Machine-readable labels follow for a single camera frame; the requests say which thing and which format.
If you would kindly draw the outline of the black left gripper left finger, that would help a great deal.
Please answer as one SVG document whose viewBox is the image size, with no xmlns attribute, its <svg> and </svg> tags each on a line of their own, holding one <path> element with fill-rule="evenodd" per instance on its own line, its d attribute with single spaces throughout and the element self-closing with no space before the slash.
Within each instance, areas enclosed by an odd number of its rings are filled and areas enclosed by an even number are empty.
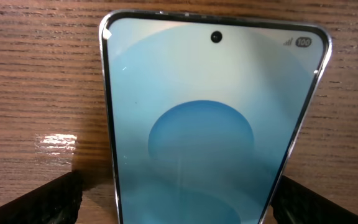
<svg viewBox="0 0 358 224">
<path fill-rule="evenodd" d="M 83 179 L 71 171 L 0 206 L 0 224 L 73 224 L 82 195 Z"/>
</svg>

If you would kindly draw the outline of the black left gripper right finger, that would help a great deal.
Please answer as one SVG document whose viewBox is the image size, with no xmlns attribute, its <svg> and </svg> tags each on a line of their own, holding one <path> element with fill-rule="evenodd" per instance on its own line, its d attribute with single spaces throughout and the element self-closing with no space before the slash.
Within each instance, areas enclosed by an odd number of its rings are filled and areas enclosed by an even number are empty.
<svg viewBox="0 0 358 224">
<path fill-rule="evenodd" d="M 358 224 L 358 215 L 286 176 L 270 204 L 278 224 Z"/>
</svg>

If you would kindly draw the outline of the Galaxy smartphone with teal screen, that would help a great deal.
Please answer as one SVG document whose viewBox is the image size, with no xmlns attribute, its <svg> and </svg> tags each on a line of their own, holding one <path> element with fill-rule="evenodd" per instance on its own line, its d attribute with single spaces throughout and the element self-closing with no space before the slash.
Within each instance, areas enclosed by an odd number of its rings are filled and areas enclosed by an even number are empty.
<svg viewBox="0 0 358 224">
<path fill-rule="evenodd" d="M 99 47 L 119 223 L 262 223 L 331 36 L 121 9 L 101 21 Z"/>
</svg>

